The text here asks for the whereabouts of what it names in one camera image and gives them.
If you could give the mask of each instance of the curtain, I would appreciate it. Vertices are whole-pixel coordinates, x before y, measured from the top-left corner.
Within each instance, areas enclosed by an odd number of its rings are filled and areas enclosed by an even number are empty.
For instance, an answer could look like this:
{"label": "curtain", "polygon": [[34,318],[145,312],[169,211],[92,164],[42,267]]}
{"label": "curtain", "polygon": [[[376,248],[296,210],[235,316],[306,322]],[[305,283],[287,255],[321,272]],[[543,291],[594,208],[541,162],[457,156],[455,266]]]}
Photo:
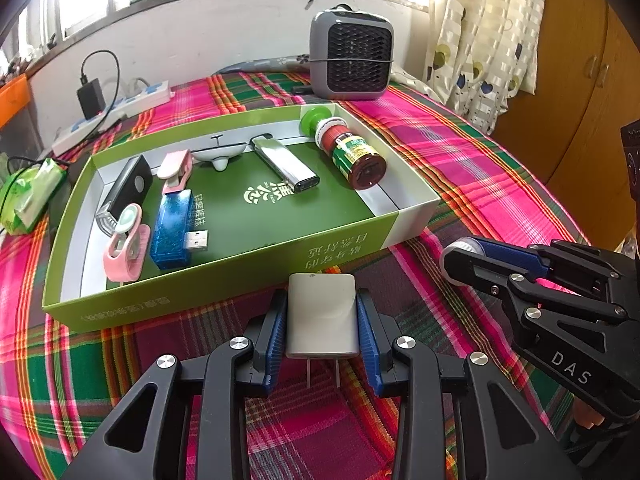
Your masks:
{"label": "curtain", "polygon": [[392,80],[428,95],[490,134],[508,99],[533,93],[545,0],[416,0],[428,6],[421,80],[399,66]]}

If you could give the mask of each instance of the wooden cabinet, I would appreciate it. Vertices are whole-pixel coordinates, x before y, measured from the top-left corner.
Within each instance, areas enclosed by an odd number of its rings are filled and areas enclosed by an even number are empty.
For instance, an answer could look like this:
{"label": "wooden cabinet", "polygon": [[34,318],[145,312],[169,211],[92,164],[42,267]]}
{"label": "wooden cabinet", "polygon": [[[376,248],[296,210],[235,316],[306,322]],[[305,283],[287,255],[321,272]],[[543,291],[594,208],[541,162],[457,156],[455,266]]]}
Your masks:
{"label": "wooden cabinet", "polygon": [[620,128],[640,119],[639,80],[640,53],[605,0],[546,0],[536,94],[510,100],[493,135],[607,249],[636,219]]}
{"label": "wooden cabinet", "polygon": [[548,182],[591,243],[615,247],[633,227],[620,128],[640,118],[640,53],[609,9],[607,41],[589,106]]}
{"label": "wooden cabinet", "polygon": [[587,109],[607,33],[605,0],[545,0],[536,94],[519,92],[492,137],[547,183]]}

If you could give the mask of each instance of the table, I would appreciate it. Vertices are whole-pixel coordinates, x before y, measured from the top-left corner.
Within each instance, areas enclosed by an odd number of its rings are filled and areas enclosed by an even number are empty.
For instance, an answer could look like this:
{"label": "table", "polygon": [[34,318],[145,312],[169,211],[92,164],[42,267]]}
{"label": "table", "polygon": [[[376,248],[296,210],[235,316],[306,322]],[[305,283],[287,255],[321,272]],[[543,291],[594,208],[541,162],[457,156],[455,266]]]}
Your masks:
{"label": "table", "polygon": [[[322,102],[290,93],[293,85],[307,82],[299,74],[231,74],[181,85],[169,103],[129,118],[69,157],[188,121]],[[403,333],[435,351],[487,354],[549,429],[562,433],[572,396],[511,351],[500,302],[449,285],[438,258],[444,246],[469,234],[525,246],[552,238],[584,241],[580,230],[508,152],[427,97],[393,84],[376,101],[340,104],[398,150],[442,202],[420,237],[328,272],[353,273],[381,313],[394,316]],[[273,289],[76,334],[40,310],[47,237],[44,218],[31,235],[7,237],[0,248],[0,423],[29,466],[41,478],[55,479],[159,355],[172,352],[183,360],[211,352],[267,309]],[[313,362],[312,387],[306,389],[305,364],[286,361],[273,395],[247,403],[253,478],[388,478],[398,402],[373,396],[360,358],[340,362],[340,389],[333,365]],[[453,478],[453,418],[451,406],[445,408]],[[188,478],[194,452],[191,439]]]}

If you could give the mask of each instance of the green plastic bag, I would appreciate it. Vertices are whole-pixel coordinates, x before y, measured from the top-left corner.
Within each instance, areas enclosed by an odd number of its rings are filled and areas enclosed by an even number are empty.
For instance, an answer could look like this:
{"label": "green plastic bag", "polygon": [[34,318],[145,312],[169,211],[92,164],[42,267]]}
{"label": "green plastic bag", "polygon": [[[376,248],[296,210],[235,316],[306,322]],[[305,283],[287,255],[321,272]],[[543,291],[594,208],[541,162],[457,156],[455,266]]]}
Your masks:
{"label": "green plastic bag", "polygon": [[49,197],[65,177],[50,158],[42,164],[12,174],[0,189],[0,224],[10,235],[33,231]]}

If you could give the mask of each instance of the power strip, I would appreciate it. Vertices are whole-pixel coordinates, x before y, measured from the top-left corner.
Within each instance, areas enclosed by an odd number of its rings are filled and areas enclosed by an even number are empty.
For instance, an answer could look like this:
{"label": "power strip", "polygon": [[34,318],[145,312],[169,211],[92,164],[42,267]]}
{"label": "power strip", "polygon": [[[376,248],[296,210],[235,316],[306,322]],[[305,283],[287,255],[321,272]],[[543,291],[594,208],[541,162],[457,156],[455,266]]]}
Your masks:
{"label": "power strip", "polygon": [[[106,120],[100,127],[100,132],[105,132],[111,128],[118,120],[133,117],[145,110],[155,108],[156,106],[165,104],[171,100],[174,92],[169,88],[169,82],[151,85],[145,88],[140,94],[134,97],[122,97],[113,105],[113,110],[109,113]],[[70,150],[76,144],[79,144],[94,129],[95,125],[100,121],[102,115],[99,114],[92,119],[81,119],[77,123],[72,124],[67,129],[60,132],[59,136],[53,143],[52,149],[56,156],[60,156]]]}

